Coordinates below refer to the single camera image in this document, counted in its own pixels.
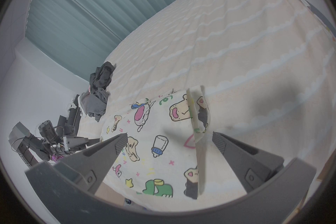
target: beige bed sheet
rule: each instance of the beige bed sheet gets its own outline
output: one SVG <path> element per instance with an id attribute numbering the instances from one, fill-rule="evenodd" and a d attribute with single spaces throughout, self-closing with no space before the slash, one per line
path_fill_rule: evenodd
<path id="1" fill-rule="evenodd" d="M 284 157 L 317 175 L 336 145 L 335 39 L 300 0 L 176 0 L 107 57 L 117 64 L 106 115 L 144 97 L 203 85 L 211 122 L 197 143 L 199 198 L 179 203 L 139 195 L 148 209 L 188 211 L 245 194 L 212 132 Z M 100 136 L 81 120 L 79 135 Z M 113 188 L 109 176 L 104 183 Z M 127 197 L 127 190 L 122 192 Z"/>

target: bed sheet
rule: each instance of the bed sheet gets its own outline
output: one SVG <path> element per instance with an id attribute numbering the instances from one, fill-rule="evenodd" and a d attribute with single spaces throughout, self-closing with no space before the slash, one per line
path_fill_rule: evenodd
<path id="1" fill-rule="evenodd" d="M 117 67 L 106 115 L 98 124 L 83 119 L 79 134 L 99 137 L 107 116 L 141 98 L 203 85 L 211 122 L 196 144 L 198 199 L 139 195 L 133 201 L 189 211 L 244 195 L 212 143 L 213 131 L 283 156 L 285 165 L 298 156 L 318 175 L 336 145 L 334 45 L 300 0 L 176 0 L 107 57 Z M 104 183 L 113 188 L 111 175 Z"/>

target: white cartoon print cloth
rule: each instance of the white cartoon print cloth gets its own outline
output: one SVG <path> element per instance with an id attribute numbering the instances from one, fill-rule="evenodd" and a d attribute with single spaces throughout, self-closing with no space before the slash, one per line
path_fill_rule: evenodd
<path id="1" fill-rule="evenodd" d="M 124 189 L 134 190 L 138 199 L 144 194 L 197 199 L 195 137 L 202 137 L 209 120 L 200 86 L 146 98 L 110 115 L 102 140 L 128 135 L 126 147 L 107 175 L 115 191 L 131 200 Z"/>

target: teal curtain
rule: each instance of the teal curtain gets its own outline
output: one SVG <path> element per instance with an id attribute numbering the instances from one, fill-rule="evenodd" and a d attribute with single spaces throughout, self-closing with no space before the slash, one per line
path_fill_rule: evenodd
<path id="1" fill-rule="evenodd" d="M 32 0 L 26 37 L 88 80 L 129 33 L 173 1 Z"/>

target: pile of clothes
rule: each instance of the pile of clothes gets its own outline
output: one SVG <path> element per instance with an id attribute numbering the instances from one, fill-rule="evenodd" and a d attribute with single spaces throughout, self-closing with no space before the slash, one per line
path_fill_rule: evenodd
<path id="1" fill-rule="evenodd" d="M 81 116 L 94 117 L 97 122 L 105 114 L 109 94 L 107 86 L 111 83 L 111 75 L 115 67 L 110 62 L 105 62 L 96 72 L 90 75 L 90 87 L 78 97 L 78 104 L 82 111 Z"/>

